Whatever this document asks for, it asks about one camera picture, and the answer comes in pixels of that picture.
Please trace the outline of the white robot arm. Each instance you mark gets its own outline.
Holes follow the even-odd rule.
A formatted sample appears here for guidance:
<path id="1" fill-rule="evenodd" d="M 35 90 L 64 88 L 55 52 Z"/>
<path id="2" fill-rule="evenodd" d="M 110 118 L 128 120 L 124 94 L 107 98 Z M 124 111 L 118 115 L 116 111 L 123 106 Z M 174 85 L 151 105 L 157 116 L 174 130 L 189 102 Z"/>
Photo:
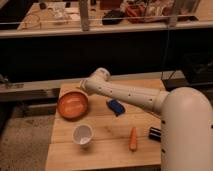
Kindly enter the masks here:
<path id="1" fill-rule="evenodd" d="M 119 85 L 110 73 L 96 69 L 80 88 L 88 94 L 118 99 L 161 118 L 161 171 L 213 171 L 213 107 L 190 87 L 170 92 Z"/>

